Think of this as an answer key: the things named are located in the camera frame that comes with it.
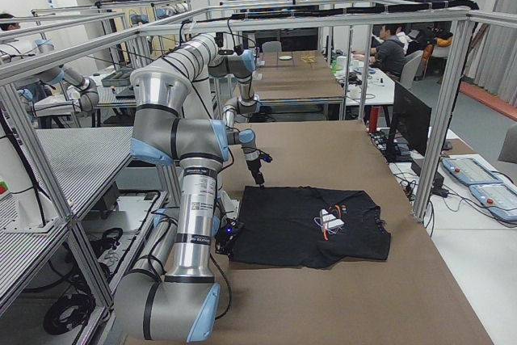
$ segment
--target brown tabletop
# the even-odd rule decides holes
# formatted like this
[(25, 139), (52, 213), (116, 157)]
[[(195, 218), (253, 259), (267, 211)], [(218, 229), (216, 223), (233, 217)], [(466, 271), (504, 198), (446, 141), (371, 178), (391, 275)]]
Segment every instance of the brown tabletop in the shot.
[[(343, 260), (326, 270), (228, 264), (217, 255), (229, 268), (233, 304), (207, 343), (492, 343), (426, 230), (411, 218), (408, 200), (362, 124), (248, 125), (258, 147), (274, 158), (263, 166), (267, 186), (365, 190), (381, 207), (391, 251), (386, 262)], [(239, 197), (254, 183), (238, 147), (233, 154), (224, 186)], [(223, 310), (227, 290), (218, 281)]]
[[(292, 61), (278, 61), (276, 53), (264, 53), (265, 66), (259, 66), (257, 73), (262, 80), (254, 80), (253, 87), (261, 100), (286, 99), (328, 99), (343, 96), (343, 89), (336, 82), (318, 51), (285, 52), (279, 55), (293, 55)], [(313, 64), (305, 63), (302, 57), (312, 56)]]

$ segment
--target red floor strip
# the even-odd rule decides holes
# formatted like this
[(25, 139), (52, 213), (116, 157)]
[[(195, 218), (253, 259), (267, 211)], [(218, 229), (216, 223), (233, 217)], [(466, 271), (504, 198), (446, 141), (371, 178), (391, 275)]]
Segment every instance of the red floor strip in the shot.
[(494, 109), (500, 114), (517, 121), (517, 107), (511, 106), (506, 101), (501, 100), (498, 96), (490, 94), (479, 86), (470, 85), (463, 81), (460, 86), (460, 92), (482, 104), (485, 104), (487, 107)]

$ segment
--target folded black cloth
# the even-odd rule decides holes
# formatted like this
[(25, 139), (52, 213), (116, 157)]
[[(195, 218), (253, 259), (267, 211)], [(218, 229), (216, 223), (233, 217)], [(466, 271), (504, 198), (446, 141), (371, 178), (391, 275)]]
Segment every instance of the folded black cloth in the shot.
[[(344, 226), (327, 241), (314, 217), (335, 204), (347, 207)], [(346, 257), (388, 258), (391, 234), (364, 191), (246, 187), (239, 220), (244, 229), (230, 255), (235, 262), (325, 268)]]

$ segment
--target black monitor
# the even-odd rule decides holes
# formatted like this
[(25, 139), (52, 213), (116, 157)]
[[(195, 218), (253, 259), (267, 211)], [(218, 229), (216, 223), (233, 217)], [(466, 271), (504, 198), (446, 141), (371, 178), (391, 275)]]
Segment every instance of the black monitor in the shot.
[[(409, 158), (410, 149), (425, 155), (430, 123), (431, 108), (400, 83), (395, 82), (393, 116), (386, 144), (388, 162), (400, 162), (399, 157), (404, 154)], [(397, 133), (407, 142), (407, 148), (404, 146), (404, 140), (397, 139), (398, 142), (395, 142)]]

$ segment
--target red object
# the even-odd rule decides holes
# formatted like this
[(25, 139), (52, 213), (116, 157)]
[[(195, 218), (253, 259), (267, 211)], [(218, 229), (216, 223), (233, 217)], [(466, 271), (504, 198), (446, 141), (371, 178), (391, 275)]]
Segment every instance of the red object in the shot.
[(379, 120), (379, 110), (380, 107), (372, 107), (370, 111), (370, 125), (368, 126), (368, 131), (370, 133), (374, 133), (377, 130), (377, 121)]

